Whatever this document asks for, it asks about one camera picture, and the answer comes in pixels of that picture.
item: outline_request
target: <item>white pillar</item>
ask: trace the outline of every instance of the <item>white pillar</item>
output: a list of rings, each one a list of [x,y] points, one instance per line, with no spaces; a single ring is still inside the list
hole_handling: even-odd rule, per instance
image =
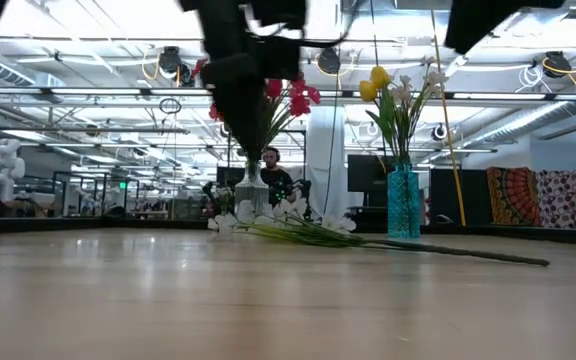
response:
[[[312,182],[310,205],[313,218],[327,214],[342,216],[346,212],[348,194],[348,176],[344,166],[344,109],[338,107],[336,114],[332,106],[313,106],[311,109],[306,132],[306,179]]]

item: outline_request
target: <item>colorful tapestry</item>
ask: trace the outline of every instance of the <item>colorful tapestry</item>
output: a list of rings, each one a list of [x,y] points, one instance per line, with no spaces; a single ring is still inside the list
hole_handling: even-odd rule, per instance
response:
[[[576,171],[540,171],[537,189],[543,226],[576,229]]]
[[[541,226],[534,172],[489,168],[487,174],[494,224]]]

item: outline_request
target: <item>clear glass vase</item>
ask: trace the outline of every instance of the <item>clear glass vase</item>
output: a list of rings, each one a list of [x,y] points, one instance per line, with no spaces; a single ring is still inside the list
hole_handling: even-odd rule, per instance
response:
[[[268,185],[261,179],[261,164],[259,161],[248,161],[244,179],[235,185],[235,212],[239,203],[250,200],[255,213],[263,213],[264,205],[269,200]]]
[[[388,174],[388,237],[414,239],[421,236],[419,176],[412,165],[396,165]]]

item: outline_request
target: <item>person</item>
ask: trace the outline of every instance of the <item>person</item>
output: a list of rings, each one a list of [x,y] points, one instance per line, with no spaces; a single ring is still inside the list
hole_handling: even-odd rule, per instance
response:
[[[277,164],[281,160],[279,150],[268,147],[264,152],[263,160],[266,167],[261,169],[261,179],[270,187],[270,204],[275,206],[282,199],[294,202],[296,194],[292,192],[292,178]]]

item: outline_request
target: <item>pink patterned fabric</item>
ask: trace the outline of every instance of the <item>pink patterned fabric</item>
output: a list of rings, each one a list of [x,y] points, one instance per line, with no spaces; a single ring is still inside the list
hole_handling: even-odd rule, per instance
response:
[[[576,229],[576,171],[537,173],[543,227]]]

